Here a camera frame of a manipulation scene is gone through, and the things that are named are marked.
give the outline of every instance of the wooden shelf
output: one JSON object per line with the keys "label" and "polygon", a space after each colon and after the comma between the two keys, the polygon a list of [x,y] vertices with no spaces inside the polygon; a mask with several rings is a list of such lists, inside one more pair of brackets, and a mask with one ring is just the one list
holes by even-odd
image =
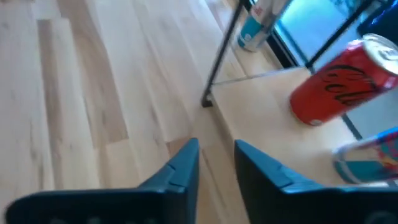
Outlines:
{"label": "wooden shelf", "polygon": [[289,108],[290,93],[310,75],[306,68],[215,85],[213,97],[232,139],[242,139],[324,185],[345,184],[331,151],[355,141],[341,118],[322,126],[301,123]]}

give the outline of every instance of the metal rod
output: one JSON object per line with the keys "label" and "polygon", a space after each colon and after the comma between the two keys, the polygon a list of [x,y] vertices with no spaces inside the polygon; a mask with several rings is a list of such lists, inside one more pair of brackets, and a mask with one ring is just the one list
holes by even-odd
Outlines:
{"label": "metal rod", "polygon": [[321,49],[305,64],[307,68],[311,68],[315,61],[337,40],[337,38],[367,9],[374,0],[365,0],[358,9],[341,25],[341,27],[328,39]]}
{"label": "metal rod", "polygon": [[220,69],[220,65],[223,62],[224,59],[224,55],[225,55],[225,51],[226,48],[229,44],[229,40],[231,39],[232,33],[234,31],[235,25],[239,19],[239,15],[242,12],[244,3],[247,2],[248,0],[239,0],[238,6],[235,9],[235,12],[233,14],[233,17],[231,19],[231,22],[229,22],[229,26],[228,26],[228,30],[224,35],[223,38],[223,43],[221,45],[221,47],[218,49],[218,53],[217,53],[217,58],[213,64],[213,68],[211,69],[211,73],[209,78],[207,79],[207,84],[205,87],[205,90],[202,94],[201,97],[201,105],[202,107],[206,108],[209,106],[213,106],[213,104],[211,103],[211,101],[208,99],[208,96],[210,94],[211,91],[211,86],[213,85],[213,82],[215,80],[215,78],[217,77],[218,74],[218,70]]}

